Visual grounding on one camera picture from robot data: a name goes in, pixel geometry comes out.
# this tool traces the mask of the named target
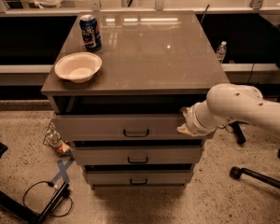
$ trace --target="drawer handle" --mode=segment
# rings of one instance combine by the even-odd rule
[[[135,164],[135,163],[148,163],[148,157],[144,161],[132,161],[130,157],[128,157],[128,163]]]
[[[131,185],[146,185],[147,184],[147,178],[146,178],[146,180],[144,180],[143,182],[133,182],[131,179],[130,179],[130,184]]]
[[[133,137],[133,138],[144,138],[144,137],[148,137],[149,135],[149,129],[147,129],[146,133],[143,133],[142,135],[133,135],[133,134],[128,134],[128,132],[124,129],[123,130],[123,135],[126,137]]]

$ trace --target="drawer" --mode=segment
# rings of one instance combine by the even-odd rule
[[[186,186],[192,176],[192,164],[186,165],[113,165],[85,166],[83,173],[91,188],[103,186]]]
[[[52,122],[66,141],[193,139],[177,131],[180,114],[55,115]]]
[[[197,163],[202,140],[94,141],[72,147],[79,165]]]
[[[183,106],[191,107],[206,98],[208,90],[184,94],[129,94],[54,96],[61,114],[178,114]]]

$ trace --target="black panel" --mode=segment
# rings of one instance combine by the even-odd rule
[[[54,64],[75,20],[0,17],[0,64]]]
[[[46,100],[41,86],[0,86],[0,100]]]
[[[227,41],[224,63],[280,60],[280,32],[259,14],[207,14],[202,26],[214,50],[221,41]]]

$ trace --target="office chair base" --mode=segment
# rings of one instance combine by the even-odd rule
[[[274,187],[280,189],[280,181],[278,181],[276,179],[273,179],[266,175],[259,174],[255,171],[252,171],[252,170],[249,170],[246,168],[238,168],[238,167],[231,168],[230,176],[233,179],[240,179],[242,174],[252,176],[261,182],[267,183],[271,186],[274,186]]]

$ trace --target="top drawer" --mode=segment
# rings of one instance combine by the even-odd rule
[[[66,141],[193,139],[177,131],[180,114],[55,115],[52,122]]]
[[[53,96],[60,115],[178,114],[206,98],[207,91],[186,94]]]

